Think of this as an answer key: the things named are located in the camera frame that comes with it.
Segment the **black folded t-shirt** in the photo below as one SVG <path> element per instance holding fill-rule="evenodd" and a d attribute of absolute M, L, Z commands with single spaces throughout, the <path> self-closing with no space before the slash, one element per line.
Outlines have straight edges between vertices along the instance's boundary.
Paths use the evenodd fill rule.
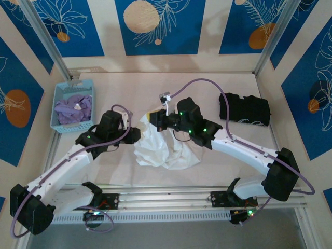
<path fill-rule="evenodd" d="M 238 123 L 248 123 L 251 125 L 265 126 L 270 123 L 270 107 L 267 100 L 250 96 L 240 96 L 233 93 L 225 93 L 228 101 L 228 109 L 224 96 L 219 97 L 219 117 L 222 120 Z"/>

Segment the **grey metal corner bracket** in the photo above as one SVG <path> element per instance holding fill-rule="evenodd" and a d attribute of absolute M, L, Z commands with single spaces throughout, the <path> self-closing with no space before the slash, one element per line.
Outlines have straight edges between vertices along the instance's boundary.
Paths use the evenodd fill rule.
<path fill-rule="evenodd" d="M 69 81 L 70 86 L 77 85 L 80 79 L 80 75 L 82 73 L 107 73 L 105 69 L 102 67 L 76 67 L 76 68 L 69 68 L 68 69 L 70 75 L 71 75 L 71 80 Z"/>

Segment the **aluminium frame post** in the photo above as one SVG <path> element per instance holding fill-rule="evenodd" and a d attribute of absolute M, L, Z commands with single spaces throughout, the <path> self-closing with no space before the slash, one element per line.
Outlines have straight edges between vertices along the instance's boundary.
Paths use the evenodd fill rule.
<path fill-rule="evenodd" d="M 57 46 L 51 38 L 33 3 L 30 0 L 18 0 L 18 3 L 61 75 L 66 81 L 71 81 L 72 75 L 66 67 Z"/>
<path fill-rule="evenodd" d="M 283 33 L 285 32 L 290 20 L 293 17 L 299 3 L 301 0 L 287 0 L 285 4 L 285 8 L 282 10 L 274 29 L 272 30 L 267 43 L 262 50 L 262 53 L 259 57 L 259 60 L 254 68 L 253 74 L 256 78 L 263 71 L 266 63 L 270 59 L 272 53 L 274 52 L 277 44 L 279 43 Z"/>

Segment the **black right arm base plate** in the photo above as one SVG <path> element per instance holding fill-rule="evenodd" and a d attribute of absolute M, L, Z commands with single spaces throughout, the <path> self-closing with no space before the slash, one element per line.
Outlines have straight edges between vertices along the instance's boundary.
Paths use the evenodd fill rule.
<path fill-rule="evenodd" d="M 243 200 L 233 192 L 211 191 L 209 199 L 213 208 L 246 208 L 258 206 L 257 200 L 248 198 Z"/>

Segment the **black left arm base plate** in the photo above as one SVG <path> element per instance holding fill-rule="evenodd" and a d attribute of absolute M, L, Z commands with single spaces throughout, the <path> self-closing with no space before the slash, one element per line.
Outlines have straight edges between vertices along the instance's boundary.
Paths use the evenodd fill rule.
<path fill-rule="evenodd" d="M 119 205 L 118 193 L 100 193 L 92 195 L 91 201 L 86 206 L 97 208 L 102 211 L 117 210 Z"/>

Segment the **purple crumpled cloth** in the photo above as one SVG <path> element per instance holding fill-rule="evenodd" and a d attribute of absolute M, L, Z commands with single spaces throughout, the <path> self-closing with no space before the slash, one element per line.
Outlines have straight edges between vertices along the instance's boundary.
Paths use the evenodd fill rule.
<path fill-rule="evenodd" d="M 54 111 L 61 125 L 89 121 L 92 117 L 92 96 L 75 94 L 68 99 L 58 100 Z"/>

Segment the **light blue plastic basket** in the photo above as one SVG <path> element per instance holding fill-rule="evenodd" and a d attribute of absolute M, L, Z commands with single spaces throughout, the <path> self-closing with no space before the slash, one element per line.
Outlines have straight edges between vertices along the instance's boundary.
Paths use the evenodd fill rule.
<path fill-rule="evenodd" d="M 59 133 L 68 133 L 83 131 L 89 129 L 95 124 L 95 89 L 94 83 L 91 79 L 80 80 L 77 85 L 70 86 L 69 82 L 59 83 L 56 85 L 53 96 L 52 112 L 50 127 Z M 57 114 L 54 111 L 55 104 L 58 100 L 68 99 L 69 97 L 75 95 L 91 95 L 92 96 L 92 117 L 89 121 L 84 121 L 75 124 L 61 125 L 57 119 Z"/>

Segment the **white t-shirt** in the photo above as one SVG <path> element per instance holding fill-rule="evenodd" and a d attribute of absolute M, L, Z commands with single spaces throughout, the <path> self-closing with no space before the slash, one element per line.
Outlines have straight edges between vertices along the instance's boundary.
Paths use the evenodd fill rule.
<path fill-rule="evenodd" d="M 141 131 L 141 138 L 134 143 L 134 154 L 140 166 L 184 170 L 201 162 L 203 148 L 184 132 L 174 129 L 158 132 L 148 121 L 148 115 L 144 115 L 136 127 Z"/>

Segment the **small black circuit board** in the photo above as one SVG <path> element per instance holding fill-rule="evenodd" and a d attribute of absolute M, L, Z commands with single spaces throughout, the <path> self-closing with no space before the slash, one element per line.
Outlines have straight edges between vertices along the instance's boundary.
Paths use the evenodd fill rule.
<path fill-rule="evenodd" d="M 230 222 L 234 225 L 241 225 L 254 217 L 256 213 L 257 209 L 230 210 Z"/>
<path fill-rule="evenodd" d="M 104 215 L 99 211 L 87 211 L 83 214 L 82 220 L 84 222 L 102 222 Z"/>

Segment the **aluminium mounting rail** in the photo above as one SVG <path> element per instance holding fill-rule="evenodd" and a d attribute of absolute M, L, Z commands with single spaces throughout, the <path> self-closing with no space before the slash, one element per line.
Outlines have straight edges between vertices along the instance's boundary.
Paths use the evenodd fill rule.
<path fill-rule="evenodd" d="M 103 193 L 117 193 L 120 212 L 167 212 L 212 210 L 213 191 L 226 191 L 221 187 L 123 187 L 99 185 Z M 292 193 L 288 201 L 271 199 L 265 208 L 306 208 L 303 194 Z"/>

